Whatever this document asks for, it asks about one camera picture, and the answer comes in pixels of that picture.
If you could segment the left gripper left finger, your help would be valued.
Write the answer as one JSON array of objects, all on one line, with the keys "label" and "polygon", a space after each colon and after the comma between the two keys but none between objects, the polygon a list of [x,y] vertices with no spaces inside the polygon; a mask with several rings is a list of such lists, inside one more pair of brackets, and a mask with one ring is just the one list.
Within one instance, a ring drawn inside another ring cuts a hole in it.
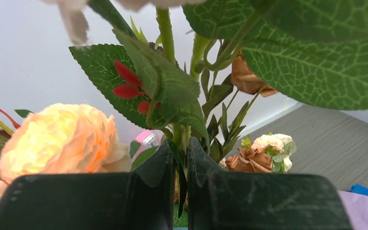
[{"label": "left gripper left finger", "polygon": [[171,230],[174,177],[167,142],[130,173],[21,176],[0,199],[0,230]]}]

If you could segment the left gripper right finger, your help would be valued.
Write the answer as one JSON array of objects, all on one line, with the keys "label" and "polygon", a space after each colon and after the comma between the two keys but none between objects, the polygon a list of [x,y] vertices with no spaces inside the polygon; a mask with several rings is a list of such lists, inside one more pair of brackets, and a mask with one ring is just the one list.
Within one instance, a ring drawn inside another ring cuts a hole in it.
[{"label": "left gripper right finger", "polygon": [[350,230],[342,201],[312,174],[229,172],[190,138],[188,227],[191,230]]}]

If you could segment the brown rose flower stem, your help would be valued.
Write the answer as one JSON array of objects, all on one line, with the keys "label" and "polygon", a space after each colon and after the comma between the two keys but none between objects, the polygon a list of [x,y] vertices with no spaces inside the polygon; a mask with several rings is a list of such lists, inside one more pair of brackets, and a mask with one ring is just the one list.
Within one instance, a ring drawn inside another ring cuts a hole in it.
[{"label": "brown rose flower stem", "polygon": [[251,101],[247,101],[241,107],[232,123],[228,124],[228,111],[230,105],[225,105],[223,102],[224,99],[232,93],[234,88],[236,88],[236,92],[229,104],[234,102],[234,98],[238,92],[267,97],[276,94],[277,91],[265,84],[250,70],[242,52],[239,52],[232,62],[231,73],[221,84],[213,84],[209,86],[209,77],[210,70],[205,68],[201,74],[201,88],[206,98],[206,103],[202,105],[204,117],[205,119],[208,119],[212,110],[218,105],[221,105],[222,114],[220,118],[212,115],[207,126],[211,143],[207,144],[205,138],[201,138],[200,143],[204,150],[207,150],[208,147],[211,148],[209,156],[218,162],[233,149],[235,143],[240,138],[240,133],[245,128],[245,126],[242,125],[242,122],[256,100],[256,98],[253,98]]}]

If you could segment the large pink rose stem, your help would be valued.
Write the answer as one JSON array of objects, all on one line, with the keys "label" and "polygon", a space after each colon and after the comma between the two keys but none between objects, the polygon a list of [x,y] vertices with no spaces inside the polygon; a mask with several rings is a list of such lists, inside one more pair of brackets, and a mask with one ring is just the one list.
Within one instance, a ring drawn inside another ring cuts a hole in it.
[{"label": "large pink rose stem", "polygon": [[[189,140],[211,143],[202,110],[205,68],[218,73],[242,52],[259,79],[299,102],[368,109],[368,0],[150,3],[161,48],[108,0],[53,1],[72,55],[94,85],[131,122],[165,134],[179,175],[178,214],[188,201]],[[204,151],[209,156],[211,148]]]}]

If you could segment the purple and pink wrapping paper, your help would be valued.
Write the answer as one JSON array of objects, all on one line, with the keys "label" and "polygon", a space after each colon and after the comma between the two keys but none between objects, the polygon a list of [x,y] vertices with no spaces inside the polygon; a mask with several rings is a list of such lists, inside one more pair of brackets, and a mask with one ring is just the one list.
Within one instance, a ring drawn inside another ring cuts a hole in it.
[{"label": "purple and pink wrapping paper", "polygon": [[368,196],[338,191],[353,229],[368,230]]}]

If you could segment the pink flower bouquet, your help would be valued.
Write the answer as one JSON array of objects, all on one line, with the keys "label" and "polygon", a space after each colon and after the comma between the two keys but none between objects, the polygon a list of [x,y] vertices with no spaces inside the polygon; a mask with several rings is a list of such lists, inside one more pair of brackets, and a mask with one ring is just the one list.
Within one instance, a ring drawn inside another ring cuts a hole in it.
[{"label": "pink flower bouquet", "polygon": [[292,168],[290,156],[296,150],[291,136],[269,133],[254,141],[242,139],[239,153],[223,158],[219,164],[229,171],[287,173]]}]

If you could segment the peach artificial roses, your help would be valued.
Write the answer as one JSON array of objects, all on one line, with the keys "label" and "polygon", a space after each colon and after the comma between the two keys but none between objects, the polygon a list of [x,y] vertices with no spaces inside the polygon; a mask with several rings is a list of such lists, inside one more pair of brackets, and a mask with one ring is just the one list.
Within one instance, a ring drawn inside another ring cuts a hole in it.
[{"label": "peach artificial roses", "polygon": [[113,116],[88,104],[56,103],[30,113],[0,156],[0,198],[16,178],[29,174],[129,172],[127,144]]}]

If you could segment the small blue brick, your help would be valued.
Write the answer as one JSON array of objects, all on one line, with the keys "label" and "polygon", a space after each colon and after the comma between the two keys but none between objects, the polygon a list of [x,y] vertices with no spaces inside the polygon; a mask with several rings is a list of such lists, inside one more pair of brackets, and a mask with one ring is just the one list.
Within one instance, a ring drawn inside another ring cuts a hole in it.
[{"label": "small blue brick", "polygon": [[352,185],[349,192],[368,196],[368,188],[361,184]]}]

